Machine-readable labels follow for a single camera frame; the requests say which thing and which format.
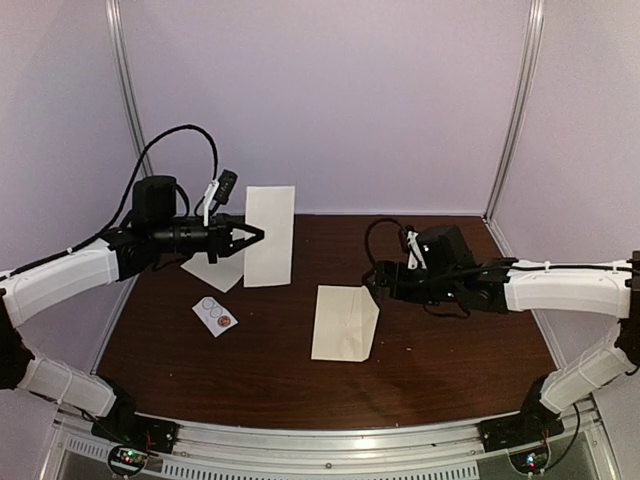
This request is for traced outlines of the white letter paper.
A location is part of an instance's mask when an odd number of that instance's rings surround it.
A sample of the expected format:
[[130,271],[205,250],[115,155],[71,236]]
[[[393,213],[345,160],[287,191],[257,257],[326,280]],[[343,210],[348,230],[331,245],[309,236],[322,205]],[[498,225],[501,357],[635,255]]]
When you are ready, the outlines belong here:
[[264,238],[245,251],[245,288],[291,283],[295,193],[294,186],[247,187],[245,221]]

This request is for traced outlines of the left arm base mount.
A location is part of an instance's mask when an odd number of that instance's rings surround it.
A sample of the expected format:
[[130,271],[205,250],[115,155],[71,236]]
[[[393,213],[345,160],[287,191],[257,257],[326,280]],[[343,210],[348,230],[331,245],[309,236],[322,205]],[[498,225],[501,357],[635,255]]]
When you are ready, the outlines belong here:
[[106,464],[117,478],[140,474],[152,458],[172,453],[177,440],[178,424],[174,421],[135,414],[132,426],[116,427],[85,411],[81,416],[91,423],[93,436],[113,443]]

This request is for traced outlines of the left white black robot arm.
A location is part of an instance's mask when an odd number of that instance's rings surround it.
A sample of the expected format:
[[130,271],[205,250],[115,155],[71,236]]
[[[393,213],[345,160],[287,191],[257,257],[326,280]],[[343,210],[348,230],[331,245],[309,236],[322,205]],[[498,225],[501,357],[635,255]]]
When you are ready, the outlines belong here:
[[202,216],[178,215],[186,193],[176,178],[156,175],[133,185],[132,207],[122,224],[109,227],[79,248],[1,276],[1,387],[22,389],[103,419],[123,444],[137,442],[144,424],[123,406],[106,380],[85,374],[29,349],[18,329],[40,312],[85,291],[132,278],[158,266],[165,254],[206,255],[214,264],[262,241],[262,229],[217,213],[237,176],[226,170],[204,195]]

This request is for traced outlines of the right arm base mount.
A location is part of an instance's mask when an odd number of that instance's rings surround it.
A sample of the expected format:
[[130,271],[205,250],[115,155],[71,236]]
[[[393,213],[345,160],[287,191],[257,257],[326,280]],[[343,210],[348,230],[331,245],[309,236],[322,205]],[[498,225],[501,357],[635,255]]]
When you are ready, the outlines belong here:
[[559,416],[538,399],[526,399],[515,414],[480,422],[484,451],[506,450],[517,473],[540,475],[551,462],[550,437],[564,432]]

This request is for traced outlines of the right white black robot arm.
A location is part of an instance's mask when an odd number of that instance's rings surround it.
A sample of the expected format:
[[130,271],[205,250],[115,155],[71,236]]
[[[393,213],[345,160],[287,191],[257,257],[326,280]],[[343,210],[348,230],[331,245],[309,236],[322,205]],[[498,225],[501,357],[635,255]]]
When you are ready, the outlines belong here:
[[399,226],[404,262],[371,258],[362,282],[372,294],[422,306],[455,303],[474,311],[559,310],[617,319],[602,340],[566,367],[536,380],[513,419],[519,440],[535,440],[577,400],[639,370],[639,255],[596,264],[532,262],[513,257],[478,263],[460,228],[417,232]]

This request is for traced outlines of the cream paper envelope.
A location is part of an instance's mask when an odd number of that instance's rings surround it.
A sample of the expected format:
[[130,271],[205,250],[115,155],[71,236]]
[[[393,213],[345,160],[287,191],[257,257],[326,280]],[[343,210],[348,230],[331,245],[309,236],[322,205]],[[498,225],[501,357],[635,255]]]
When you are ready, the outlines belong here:
[[319,285],[311,359],[364,362],[369,359],[379,307],[364,287]]

